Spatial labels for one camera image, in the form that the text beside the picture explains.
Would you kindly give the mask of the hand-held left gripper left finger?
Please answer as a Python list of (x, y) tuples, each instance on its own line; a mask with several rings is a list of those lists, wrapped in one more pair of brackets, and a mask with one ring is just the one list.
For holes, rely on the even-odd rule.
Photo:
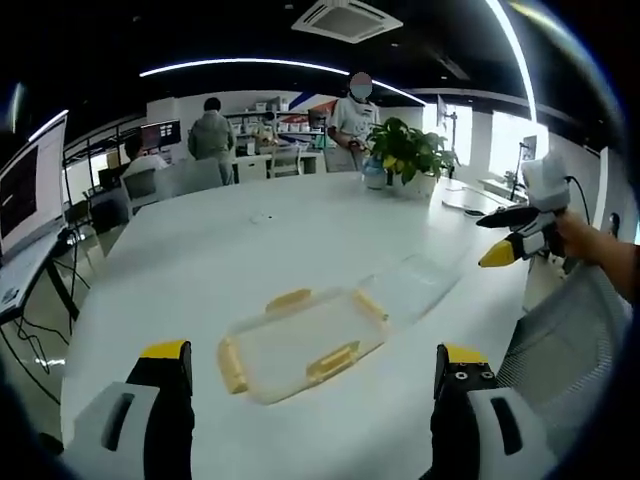
[(147, 347), (124, 382), (74, 421), (63, 463), (78, 479), (190, 479), (195, 413), (191, 343)]

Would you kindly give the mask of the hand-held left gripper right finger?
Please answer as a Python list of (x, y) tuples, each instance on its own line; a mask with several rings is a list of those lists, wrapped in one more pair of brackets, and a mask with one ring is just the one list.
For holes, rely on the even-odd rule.
[(487, 358), (437, 346), (432, 465), (426, 479), (544, 479), (557, 463), (524, 398), (498, 385)]

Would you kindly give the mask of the person's right hand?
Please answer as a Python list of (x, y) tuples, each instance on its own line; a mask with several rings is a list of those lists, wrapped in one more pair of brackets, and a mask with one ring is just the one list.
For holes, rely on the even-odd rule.
[(601, 263), (605, 247), (611, 240), (609, 234), (597, 230), (569, 210), (557, 215), (555, 223), (568, 256), (594, 265)]

